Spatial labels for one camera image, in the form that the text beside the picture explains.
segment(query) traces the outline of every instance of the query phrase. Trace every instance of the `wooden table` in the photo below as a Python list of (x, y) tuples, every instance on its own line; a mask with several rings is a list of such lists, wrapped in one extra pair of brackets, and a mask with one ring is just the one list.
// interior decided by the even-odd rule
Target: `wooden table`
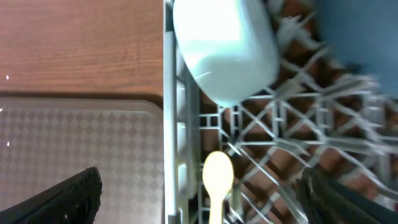
[(160, 0), (0, 0), (0, 93), (162, 102)]

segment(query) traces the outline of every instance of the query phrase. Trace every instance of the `white dish rack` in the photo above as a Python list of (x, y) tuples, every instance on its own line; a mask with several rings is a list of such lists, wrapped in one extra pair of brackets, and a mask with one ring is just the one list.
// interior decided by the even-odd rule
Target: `white dish rack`
[[(199, 224), (207, 223), (204, 213), (210, 208), (203, 200), (203, 184), (201, 182), (200, 160), (200, 130), (214, 129), (218, 132), (219, 148), (231, 157), (241, 156), (250, 160), (254, 168), (237, 180), (235, 191), (230, 199), (230, 213), (225, 216), (225, 223), (258, 223), (264, 220), (272, 223), (268, 216), (273, 204), (282, 198), (292, 216), (299, 223), (306, 223), (307, 218), (299, 202), (295, 199), (290, 183), (297, 175), (289, 177), (284, 184), (279, 183), (263, 166), (271, 155), (283, 150), (294, 156), (303, 167), (313, 167), (318, 164), (320, 156), (328, 149), (333, 148), (347, 161), (356, 165), (355, 169), (340, 176), (341, 182), (365, 174), (379, 188), (380, 204), (392, 209), (395, 200), (398, 200), (398, 189), (394, 188), (391, 171), (391, 156), (398, 153), (398, 131), (393, 129), (382, 130), (385, 126), (385, 108), (398, 112), (398, 105), (394, 100), (377, 94), (377, 83), (369, 77), (343, 75), (337, 82), (328, 87), (320, 87), (307, 73), (307, 70), (320, 58), (326, 59), (331, 65), (338, 67), (329, 59), (328, 49), (323, 43), (310, 38), (310, 34), (302, 28), (313, 16), (308, 15), (303, 20), (298, 17), (280, 17), (279, 12), (284, 4), (283, 0), (268, 1), (267, 9), (274, 21), (279, 23), (276, 39), (280, 52), (285, 52), (291, 41), (296, 40), (306, 48), (315, 51), (310, 60), (303, 67), (299, 67), (286, 59), (281, 58), (282, 67), (296, 75), (287, 80), (275, 90), (264, 87), (262, 94), (254, 95), (249, 100), (269, 100), (262, 111), (255, 115), (242, 104), (232, 108), (217, 107), (215, 113), (200, 114), (200, 90), (198, 89), (182, 56), (178, 52), (172, 22), (172, 0), (164, 2), (164, 159), (165, 159), (165, 218), (166, 223), (191, 224), (197, 220)], [(303, 86), (312, 89), (311, 93), (301, 93)], [(353, 110), (337, 102), (342, 96), (356, 96), (362, 101), (359, 111)], [(310, 98), (312, 107), (302, 112), (294, 108), (288, 101), (292, 98)], [(223, 130), (223, 113), (229, 110), (230, 132)], [(336, 127), (333, 120), (333, 111), (347, 114), (352, 118), (342, 126)], [(287, 113), (300, 118), (293, 126), (287, 125)], [(243, 127), (243, 114), (249, 116), (251, 123)], [(271, 125), (262, 121), (263, 116), (270, 116)], [(245, 134), (254, 126), (263, 128), (264, 134), (271, 137), (270, 141), (245, 141)], [(306, 125), (315, 133), (315, 139), (299, 140), (292, 135)], [(348, 138), (343, 133), (358, 127), (365, 138)], [(247, 146), (270, 146), (264, 158), (256, 160), (250, 156)], [(318, 146), (312, 157), (305, 161), (300, 156), (306, 154), (308, 148)], [(364, 155), (360, 159), (352, 153)], [(243, 191), (239, 185), (257, 172), (262, 172), (278, 186), (268, 201), (258, 206)], [(188, 201), (197, 196), (198, 209), (189, 210)], [(246, 201), (256, 215), (246, 217), (239, 203)]]

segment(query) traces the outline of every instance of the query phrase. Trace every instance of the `spoon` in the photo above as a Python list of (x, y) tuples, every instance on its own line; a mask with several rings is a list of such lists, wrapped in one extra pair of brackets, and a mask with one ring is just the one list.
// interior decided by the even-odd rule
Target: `spoon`
[(231, 159), (220, 151), (210, 153), (203, 166), (202, 179), (210, 196), (209, 224), (221, 224), (224, 198), (234, 180)]

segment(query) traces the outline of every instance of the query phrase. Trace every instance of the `plastic dish rack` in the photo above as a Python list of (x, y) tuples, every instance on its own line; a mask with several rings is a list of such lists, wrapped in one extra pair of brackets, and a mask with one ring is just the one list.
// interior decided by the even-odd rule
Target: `plastic dish rack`
[[(285, 4), (281, 0), (268, 1), (267, 10), (279, 26), (275, 36), (282, 55), (281, 70), (290, 74), (289, 78), (275, 88), (264, 88), (238, 106), (217, 106), (216, 111), (200, 113), (200, 91), (178, 52), (173, 32), (173, 1), (164, 2), (166, 223), (208, 222), (210, 208), (201, 182), (203, 161), (208, 153), (201, 146), (207, 141), (205, 136), (201, 140), (201, 133), (208, 130), (217, 135), (217, 146), (212, 150), (229, 154), (234, 165), (241, 160), (248, 164), (244, 172), (236, 176), (227, 196), (225, 223), (284, 222), (278, 211), (286, 212), (287, 217), (298, 223), (306, 223), (292, 184), (303, 167), (317, 167), (325, 157), (328, 161), (333, 153), (349, 164), (336, 176), (340, 182), (350, 185), (352, 180), (364, 177), (376, 189), (376, 193), (368, 197), (387, 208), (394, 208), (398, 188), (394, 187), (397, 181), (392, 166), (398, 153), (398, 131), (395, 124), (386, 122), (394, 120), (392, 114), (398, 112), (396, 102), (377, 94), (377, 83), (371, 77), (345, 72), (332, 83), (319, 84), (312, 75), (317, 61), (327, 62), (334, 69), (340, 66), (331, 59), (327, 47), (313, 40), (306, 30), (314, 13), (304, 17), (283, 16)], [(311, 51), (301, 65), (290, 62), (285, 54), (292, 43)], [(356, 99), (359, 106), (342, 103), (348, 98)], [(250, 110), (249, 101), (263, 102), (262, 108)], [(296, 108), (297, 102), (311, 103), (303, 110)], [(297, 135), (303, 127), (309, 130), (310, 137)], [(247, 138), (252, 129), (265, 137), (260, 141)], [(361, 134), (352, 135), (352, 130)], [(252, 148), (255, 147), (264, 149), (261, 157), (254, 155)], [(267, 166), (281, 153), (294, 158), (292, 165), (288, 165), (290, 172), (283, 177)], [(252, 185), (254, 179), (271, 186), (266, 197), (259, 198), (250, 191), (248, 185)]]

